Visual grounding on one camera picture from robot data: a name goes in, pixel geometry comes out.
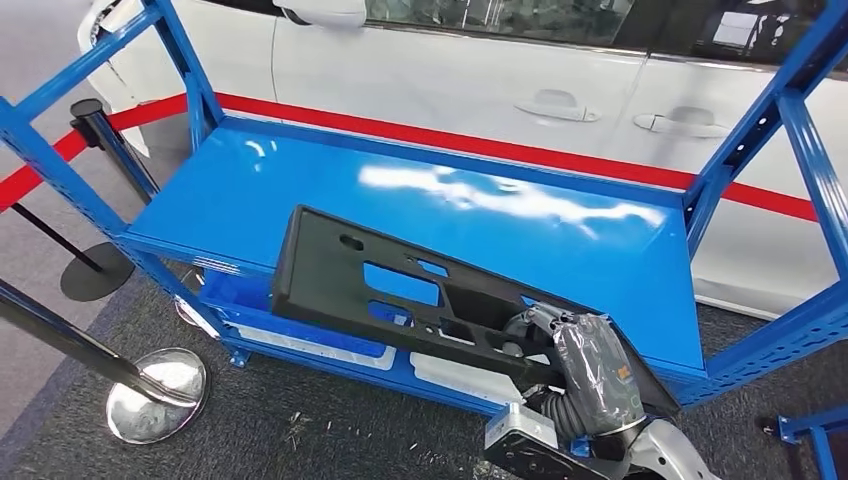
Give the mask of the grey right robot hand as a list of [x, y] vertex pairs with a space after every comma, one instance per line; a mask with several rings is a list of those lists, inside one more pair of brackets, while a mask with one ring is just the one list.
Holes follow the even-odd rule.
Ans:
[[513, 316], [504, 332], [531, 329], [553, 342], [566, 387], [536, 385], [523, 397], [531, 410], [551, 419], [566, 439], [622, 432], [646, 418], [631, 364], [605, 314], [575, 313], [538, 302]]

